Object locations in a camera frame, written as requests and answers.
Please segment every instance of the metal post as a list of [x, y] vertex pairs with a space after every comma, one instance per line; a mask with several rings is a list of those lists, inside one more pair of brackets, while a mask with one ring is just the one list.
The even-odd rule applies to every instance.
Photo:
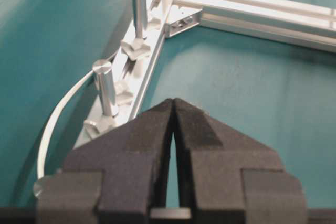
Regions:
[[136, 38], [145, 39], [147, 31], [147, 1], [133, 0], [133, 15]]
[[113, 82], [111, 62], [108, 60], [97, 60], [93, 64], [92, 70], [103, 114], [106, 116], [117, 115], [119, 109], [116, 101], [116, 89]]

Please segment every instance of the metal rod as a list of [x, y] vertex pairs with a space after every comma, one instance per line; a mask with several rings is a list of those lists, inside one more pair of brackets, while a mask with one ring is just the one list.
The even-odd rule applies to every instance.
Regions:
[[116, 89], [112, 75], [112, 63], [108, 60], [97, 60], [92, 66], [96, 87], [99, 93], [103, 114], [115, 116], [118, 114]]
[[133, 15], [136, 38], [145, 39], [147, 31], [147, 1], [133, 0]]

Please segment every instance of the gripper jaw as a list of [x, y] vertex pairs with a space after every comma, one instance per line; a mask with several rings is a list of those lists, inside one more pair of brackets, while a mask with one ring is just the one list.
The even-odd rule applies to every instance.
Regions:
[[175, 113], [180, 206], [194, 223], [306, 223], [301, 183], [276, 151], [183, 100]]
[[[165, 206], [172, 134], [180, 206], [191, 210], [192, 223], [307, 223], [301, 183], [286, 173], [276, 151], [181, 99], [165, 100], [71, 151], [62, 173], [51, 179], [48, 193], [42, 192], [38, 216], [46, 219], [47, 205], [53, 223], [61, 223], [57, 220], [64, 209], [59, 206], [65, 201], [73, 202], [66, 204], [69, 211], [91, 213], [92, 218], [86, 217], [89, 223], [148, 223], [150, 209]], [[88, 188], [98, 190], [99, 197], [89, 194], [90, 201], [81, 197], [82, 205], [78, 203], [79, 180], [69, 177], [76, 173], [94, 176]], [[63, 197], [52, 205], [50, 199], [57, 197], [52, 191], [57, 183], [52, 181], [62, 176]]]

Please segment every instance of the teal table surface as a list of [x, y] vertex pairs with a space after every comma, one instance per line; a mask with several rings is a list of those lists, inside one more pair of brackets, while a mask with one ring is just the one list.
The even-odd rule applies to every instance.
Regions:
[[[0, 206], [34, 206], [45, 123], [92, 63], [116, 50], [132, 18], [130, 2], [0, 0]], [[95, 96], [88, 82], [65, 108], [47, 174], [71, 150]], [[336, 207], [334, 54], [195, 27], [165, 42], [142, 110], [174, 97], [276, 149], [302, 181], [309, 207]], [[173, 151], [169, 207], [178, 206], [176, 176]]]

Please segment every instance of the black rubber pad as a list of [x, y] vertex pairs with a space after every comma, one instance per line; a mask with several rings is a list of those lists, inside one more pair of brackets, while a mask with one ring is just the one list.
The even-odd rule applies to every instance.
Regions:
[[202, 110], [175, 99], [180, 205], [195, 223], [244, 223], [244, 168], [284, 169], [278, 154]]
[[149, 207], [165, 206], [172, 110], [166, 100], [67, 156], [64, 171], [103, 171], [101, 222], [147, 223]]
[[97, 224], [94, 212], [101, 193], [101, 172], [59, 173], [47, 178], [38, 196], [40, 224]]
[[307, 223], [301, 182], [285, 172], [243, 170], [246, 223]]
[[309, 209], [308, 224], [336, 224], [336, 209], [317, 208]]

